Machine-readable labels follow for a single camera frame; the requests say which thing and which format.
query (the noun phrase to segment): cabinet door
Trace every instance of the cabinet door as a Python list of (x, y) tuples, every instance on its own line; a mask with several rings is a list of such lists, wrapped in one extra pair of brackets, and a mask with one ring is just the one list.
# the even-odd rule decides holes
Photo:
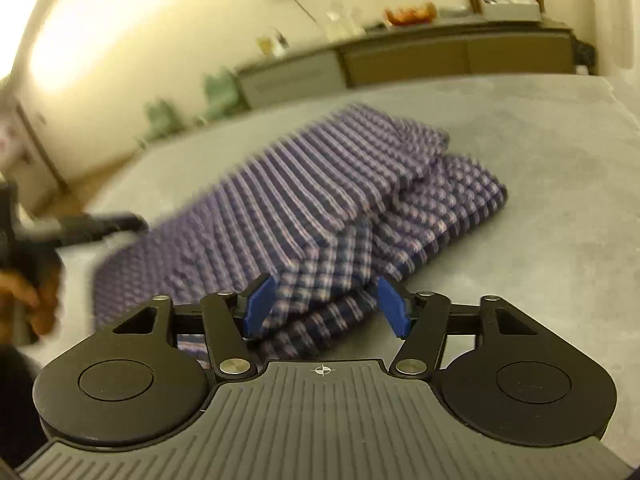
[(574, 72), (571, 38), (562, 32), (505, 32), (469, 38), (472, 74)]
[(16, 182), (20, 205), (32, 213), (58, 190), (58, 184), (16, 114), (0, 114), (0, 130), (4, 130), (0, 132), (0, 171)]
[(465, 40), (460, 36), (351, 47), (342, 55), (355, 87), (466, 72)]
[(259, 72), (240, 75), (239, 81), (251, 108), (333, 94), (347, 88), (333, 50), (283, 60)]

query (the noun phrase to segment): blue checkered fabric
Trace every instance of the blue checkered fabric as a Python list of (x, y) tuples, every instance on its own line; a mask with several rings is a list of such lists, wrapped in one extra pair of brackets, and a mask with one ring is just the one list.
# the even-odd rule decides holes
[(315, 354), (376, 308), (376, 275), (411, 274), (504, 205), (504, 186), (445, 155), (448, 141), (353, 105), (274, 142), (97, 269), (98, 327), (155, 294), (194, 303), (269, 272), (260, 358)]

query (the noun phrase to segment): ribbed gray plate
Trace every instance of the ribbed gray plate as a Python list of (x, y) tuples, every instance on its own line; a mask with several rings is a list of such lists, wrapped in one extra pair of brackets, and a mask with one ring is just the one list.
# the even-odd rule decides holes
[(428, 384), (376, 361), (272, 363), (225, 384), (179, 434), (144, 449), (88, 452), (55, 443), (29, 480), (619, 480), (631, 469), (596, 438), (551, 449), (497, 442), (441, 407)]

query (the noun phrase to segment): gray table surface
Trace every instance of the gray table surface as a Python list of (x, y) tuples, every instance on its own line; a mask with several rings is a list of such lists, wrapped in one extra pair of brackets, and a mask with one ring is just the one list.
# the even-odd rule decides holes
[[(503, 296), (604, 366), (618, 406), (604, 443), (640, 462), (640, 96), (616, 80), (566, 75), (453, 78), (347, 92), (255, 112), (159, 145), (93, 203), (158, 222), (247, 155), (348, 102), (449, 131), (451, 152), (479, 158), (508, 187), (506, 208), (406, 281), (456, 303)], [(90, 275), (113, 250), (64, 255), (59, 332), (30, 353), (48, 362), (90, 333)], [(380, 316), (322, 358), (398, 350)], [(462, 351), (456, 340), (447, 351)]]

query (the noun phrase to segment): person's arm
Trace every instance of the person's arm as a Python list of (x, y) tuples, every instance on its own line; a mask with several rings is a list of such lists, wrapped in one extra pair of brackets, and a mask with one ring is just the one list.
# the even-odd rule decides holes
[[(62, 267), (52, 264), (38, 290), (16, 272), (0, 272), (0, 302), (21, 301), (33, 331), (49, 333), (56, 323)], [(0, 457), (18, 467), (47, 439), (33, 405), (33, 376), (26, 358), (11, 345), (12, 324), (0, 322)]]

